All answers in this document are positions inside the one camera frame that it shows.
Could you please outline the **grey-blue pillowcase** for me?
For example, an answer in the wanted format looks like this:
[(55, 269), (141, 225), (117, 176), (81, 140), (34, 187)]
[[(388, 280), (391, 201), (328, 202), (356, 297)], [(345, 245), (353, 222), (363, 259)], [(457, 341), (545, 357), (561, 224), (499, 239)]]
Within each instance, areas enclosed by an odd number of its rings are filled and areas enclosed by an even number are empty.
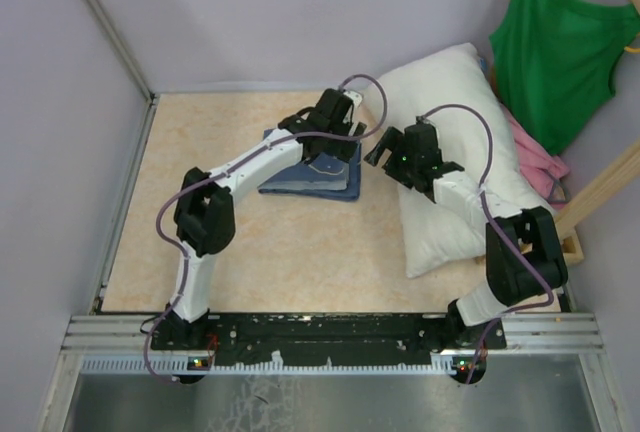
[(348, 163), (321, 153), (309, 165), (298, 162), (257, 188), (261, 194), (295, 195), (355, 202), (361, 192), (361, 146)]

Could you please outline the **white pillow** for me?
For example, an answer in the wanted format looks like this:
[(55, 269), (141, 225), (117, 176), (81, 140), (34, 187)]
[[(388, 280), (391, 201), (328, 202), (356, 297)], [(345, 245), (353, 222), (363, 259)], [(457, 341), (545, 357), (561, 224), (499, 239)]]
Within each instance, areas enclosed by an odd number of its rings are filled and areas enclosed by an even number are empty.
[[(364, 94), (375, 120), (399, 130), (435, 107), (431, 117), (446, 161), (521, 208), (546, 207), (519, 169), (511, 127), (480, 65), (476, 47), (462, 43), (381, 76)], [(450, 262), (484, 255), (483, 236), (456, 213), (404, 186), (398, 188), (405, 273), (419, 277)]]

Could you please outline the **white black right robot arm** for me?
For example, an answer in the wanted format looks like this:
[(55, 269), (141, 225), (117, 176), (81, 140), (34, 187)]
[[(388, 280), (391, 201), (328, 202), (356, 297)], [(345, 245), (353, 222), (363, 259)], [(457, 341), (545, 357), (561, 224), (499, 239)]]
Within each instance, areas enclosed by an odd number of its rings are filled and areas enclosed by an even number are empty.
[(484, 238), (485, 279), (449, 307), (448, 339), (470, 347), (482, 335), (482, 324), (506, 313), (547, 306), (553, 291), (568, 278), (553, 217), (544, 207), (525, 209), (487, 188), (494, 141), (486, 132), (488, 155), (479, 180), (464, 167), (443, 159), (436, 128), (418, 122), (388, 128), (365, 162), (376, 166), (383, 153), (386, 175), (462, 218)]

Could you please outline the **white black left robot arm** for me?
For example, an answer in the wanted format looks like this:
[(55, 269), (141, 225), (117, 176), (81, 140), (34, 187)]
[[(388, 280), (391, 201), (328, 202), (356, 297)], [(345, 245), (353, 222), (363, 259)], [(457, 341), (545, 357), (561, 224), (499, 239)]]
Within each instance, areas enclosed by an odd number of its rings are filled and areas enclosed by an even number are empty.
[(353, 113), (363, 97), (353, 90), (327, 89), (318, 102), (283, 119), (258, 145), (221, 167), (195, 167), (183, 179), (174, 210), (182, 264), (170, 310), (178, 317), (172, 335), (184, 347), (201, 346), (208, 325), (209, 287), (216, 258), (236, 232), (235, 206), (283, 170), (326, 155), (345, 164), (356, 155), (366, 125)]

